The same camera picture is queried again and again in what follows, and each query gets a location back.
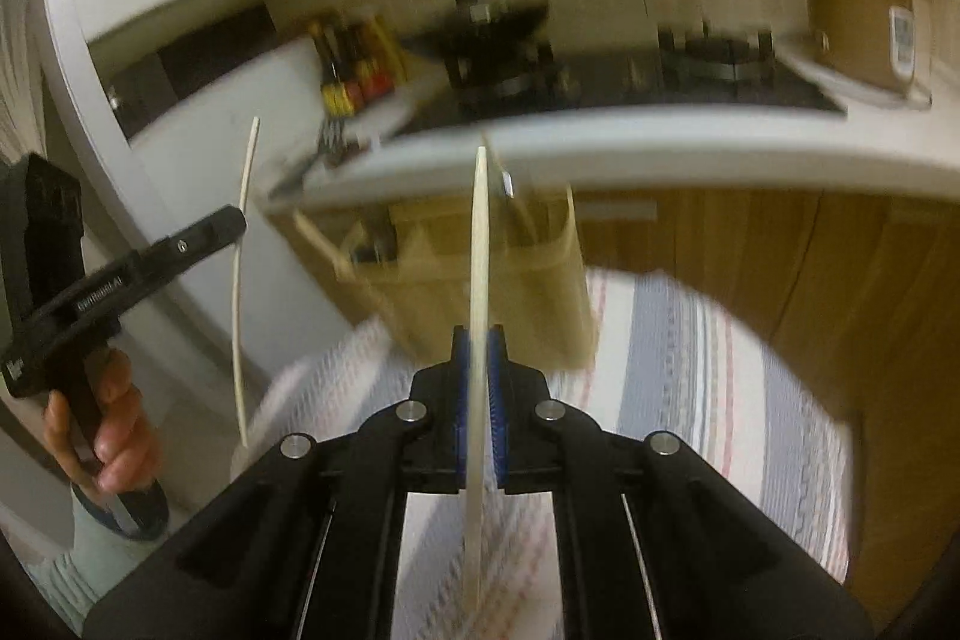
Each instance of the frying pan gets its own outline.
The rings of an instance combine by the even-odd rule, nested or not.
[[[455,0],[457,5],[427,28],[400,37],[400,44],[416,55],[493,59],[510,57],[547,19],[546,0]]]

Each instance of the sleeve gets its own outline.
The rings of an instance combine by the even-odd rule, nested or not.
[[[168,533],[167,514],[155,536],[133,540],[109,528],[91,509],[75,487],[73,548],[27,568],[47,603],[78,635],[97,600],[160,547]]]

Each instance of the beige bag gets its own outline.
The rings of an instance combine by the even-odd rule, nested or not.
[[[593,362],[596,326],[570,189],[525,199],[525,223],[491,202],[490,323],[503,326],[510,357],[543,372]],[[390,208],[397,261],[354,263],[366,242],[361,223],[338,247],[303,213],[296,229],[355,287],[421,365],[450,358],[454,326],[469,318],[470,197],[439,196]],[[530,242],[533,229],[534,242]]]

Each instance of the human hand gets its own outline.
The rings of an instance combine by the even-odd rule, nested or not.
[[[94,393],[104,413],[93,451],[103,469],[91,477],[70,441],[70,407],[59,391],[51,391],[43,413],[43,440],[56,463],[97,504],[104,494],[149,488],[160,472],[160,439],[147,420],[141,394],[131,379],[127,354],[109,352]]]

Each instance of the stove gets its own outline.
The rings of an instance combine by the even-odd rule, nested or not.
[[[414,114],[397,135],[455,128],[518,115],[597,107],[740,104],[817,110],[825,119],[846,111],[776,60],[769,29],[750,37],[659,30],[648,47],[554,56],[531,44],[496,66],[446,64],[451,87]]]

